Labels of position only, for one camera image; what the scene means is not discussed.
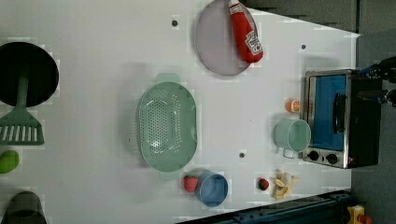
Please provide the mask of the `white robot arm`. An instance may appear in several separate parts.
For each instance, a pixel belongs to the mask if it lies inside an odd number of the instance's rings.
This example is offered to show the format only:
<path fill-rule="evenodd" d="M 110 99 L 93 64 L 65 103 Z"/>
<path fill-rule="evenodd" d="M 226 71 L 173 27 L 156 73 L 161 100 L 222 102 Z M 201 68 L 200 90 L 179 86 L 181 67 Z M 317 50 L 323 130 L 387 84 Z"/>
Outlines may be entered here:
<path fill-rule="evenodd" d="M 392 56 L 380 63 L 372 64 L 359 72 L 359 78 L 388 81 L 389 83 L 396 83 L 395 80 L 395 66 L 396 57 Z M 377 102 L 379 104 L 396 106 L 395 90 L 379 90 L 379 91 L 360 91 L 358 96 L 367 101 Z"/>

